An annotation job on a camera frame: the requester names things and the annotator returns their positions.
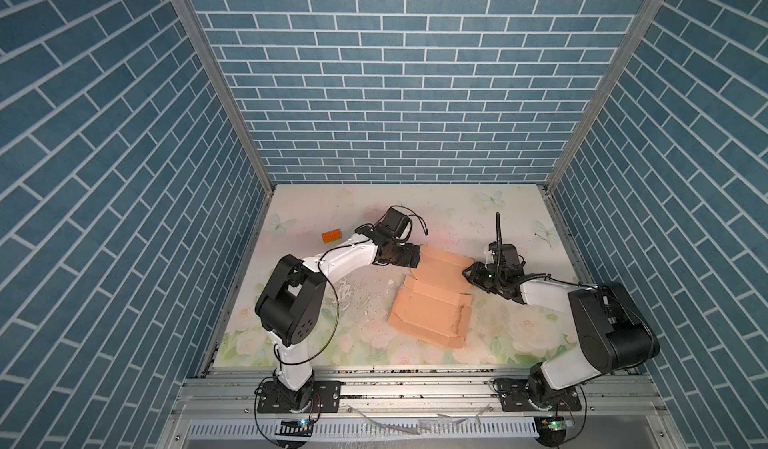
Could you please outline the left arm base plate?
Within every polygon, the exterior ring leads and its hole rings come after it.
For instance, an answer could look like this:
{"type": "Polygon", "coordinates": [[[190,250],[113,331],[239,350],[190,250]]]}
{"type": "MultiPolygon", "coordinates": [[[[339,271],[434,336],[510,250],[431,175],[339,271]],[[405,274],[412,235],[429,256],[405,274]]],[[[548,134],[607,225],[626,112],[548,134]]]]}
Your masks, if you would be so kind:
{"type": "Polygon", "coordinates": [[[338,380],[310,378],[300,389],[293,391],[279,380],[269,378],[258,389],[257,411],[264,414],[307,412],[309,406],[321,415],[337,413],[342,383],[338,380]]]}

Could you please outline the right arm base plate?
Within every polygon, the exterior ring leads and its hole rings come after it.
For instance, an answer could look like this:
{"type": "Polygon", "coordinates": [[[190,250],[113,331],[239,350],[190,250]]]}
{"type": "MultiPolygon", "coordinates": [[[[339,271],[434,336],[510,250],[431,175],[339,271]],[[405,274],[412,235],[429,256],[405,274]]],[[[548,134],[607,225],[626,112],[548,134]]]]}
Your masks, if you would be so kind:
{"type": "Polygon", "coordinates": [[[504,412],[582,409],[581,399],[574,387],[552,390],[542,383],[513,378],[496,378],[491,382],[504,412]]]}

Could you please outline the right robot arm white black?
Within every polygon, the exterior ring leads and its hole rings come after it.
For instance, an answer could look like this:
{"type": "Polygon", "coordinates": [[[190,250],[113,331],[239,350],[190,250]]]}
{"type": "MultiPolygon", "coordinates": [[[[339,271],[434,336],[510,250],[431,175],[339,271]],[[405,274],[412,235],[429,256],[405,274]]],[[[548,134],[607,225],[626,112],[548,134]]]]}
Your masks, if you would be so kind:
{"type": "Polygon", "coordinates": [[[545,273],[523,274],[501,263],[489,268],[475,262],[463,275],[489,294],[572,319],[576,345],[530,369],[524,394],[540,411],[550,409],[581,383],[642,365],[660,352],[657,336],[620,283],[570,283],[545,273]]]}

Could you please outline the pink cardboard paper box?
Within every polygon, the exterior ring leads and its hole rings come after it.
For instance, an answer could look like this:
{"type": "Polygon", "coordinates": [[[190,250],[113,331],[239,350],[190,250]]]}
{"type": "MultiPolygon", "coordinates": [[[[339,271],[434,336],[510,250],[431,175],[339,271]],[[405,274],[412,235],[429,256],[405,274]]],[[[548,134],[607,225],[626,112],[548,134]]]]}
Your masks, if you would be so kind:
{"type": "Polygon", "coordinates": [[[388,323],[422,341],[462,348],[472,319],[471,284],[463,271],[472,264],[468,257],[421,247],[420,261],[398,290],[388,323]]]}

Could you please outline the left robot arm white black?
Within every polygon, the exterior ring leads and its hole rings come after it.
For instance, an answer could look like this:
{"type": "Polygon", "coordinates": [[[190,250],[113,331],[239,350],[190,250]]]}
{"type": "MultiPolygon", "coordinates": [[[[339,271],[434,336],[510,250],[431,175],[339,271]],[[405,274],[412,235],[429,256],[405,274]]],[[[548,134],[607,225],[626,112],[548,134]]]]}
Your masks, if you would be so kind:
{"type": "Polygon", "coordinates": [[[325,290],[369,265],[415,268],[420,247],[412,243],[376,243],[353,236],[321,254],[278,260],[254,308],[276,352],[276,376],[282,388],[300,392],[313,379],[306,339],[319,321],[325,290]]]}

